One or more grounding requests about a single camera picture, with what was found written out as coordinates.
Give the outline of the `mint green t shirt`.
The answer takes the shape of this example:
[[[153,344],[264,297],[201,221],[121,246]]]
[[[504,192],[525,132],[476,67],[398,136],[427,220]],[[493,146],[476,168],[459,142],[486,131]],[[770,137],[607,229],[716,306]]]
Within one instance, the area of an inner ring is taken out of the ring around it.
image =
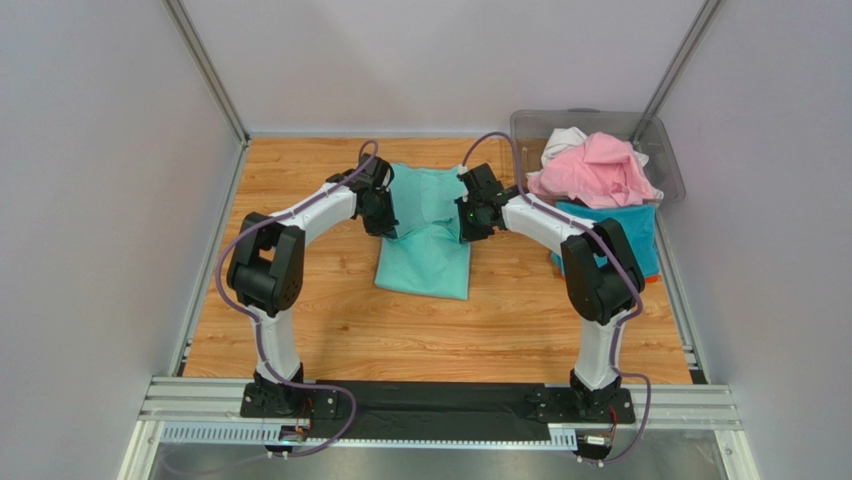
[[[455,201],[465,187],[453,170],[393,166],[389,192],[396,237],[381,241],[374,283],[406,294],[466,300],[471,246],[460,241]]]

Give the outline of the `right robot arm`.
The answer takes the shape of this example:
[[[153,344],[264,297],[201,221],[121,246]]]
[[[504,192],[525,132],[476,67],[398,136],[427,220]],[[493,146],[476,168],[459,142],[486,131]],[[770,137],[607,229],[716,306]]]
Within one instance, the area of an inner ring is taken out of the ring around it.
[[[636,421],[617,371],[620,327],[636,307],[645,277],[621,224],[569,216],[516,186],[506,188],[487,164],[458,169],[460,240],[485,240],[496,230],[526,236],[562,261],[567,296],[582,319],[581,344],[565,387],[538,387],[531,396],[544,423]]]

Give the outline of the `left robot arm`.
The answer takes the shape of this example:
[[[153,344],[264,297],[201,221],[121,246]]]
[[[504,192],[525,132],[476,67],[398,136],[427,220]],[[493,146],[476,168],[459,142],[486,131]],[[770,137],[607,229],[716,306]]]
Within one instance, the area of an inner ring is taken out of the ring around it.
[[[367,234],[392,238],[397,220],[390,196],[391,164],[362,154],[352,170],[335,174],[312,195],[271,215],[251,213],[217,264],[216,285],[227,304],[252,323],[257,363],[244,391],[246,418],[334,419],[343,415],[342,388],[307,383],[293,329],[302,292],[306,249],[337,224],[361,218]]]

